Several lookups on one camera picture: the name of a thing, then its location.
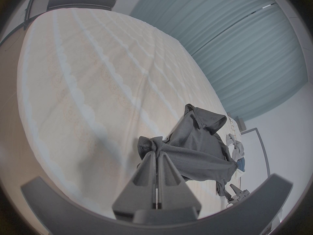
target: bed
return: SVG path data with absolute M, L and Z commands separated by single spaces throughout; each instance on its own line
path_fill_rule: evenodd
M 188 103 L 226 115 L 178 40 L 106 10 L 39 16 L 25 36 L 17 75 L 19 114 L 36 159 L 71 200 L 111 218 L 141 161 L 139 136 L 165 139 Z M 229 119 L 218 131 L 224 143 L 228 133 Z M 239 187 L 239 179 L 229 183 Z M 187 185 L 202 204 L 199 218 L 226 208 L 215 181 Z

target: brown floor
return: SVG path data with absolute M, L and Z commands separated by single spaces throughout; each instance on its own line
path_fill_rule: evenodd
M 26 31 L 21 28 L 0 46 L 0 185 L 22 219 L 38 234 L 48 235 L 48 231 L 35 217 L 20 190 L 21 185 L 36 176 L 41 176 L 56 189 L 35 159 L 18 113 L 17 66 L 25 34 Z

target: curtain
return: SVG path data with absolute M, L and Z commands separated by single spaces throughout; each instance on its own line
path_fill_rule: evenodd
M 131 16 L 179 40 L 233 117 L 261 115 L 307 82 L 298 39 L 273 0 L 140 0 Z

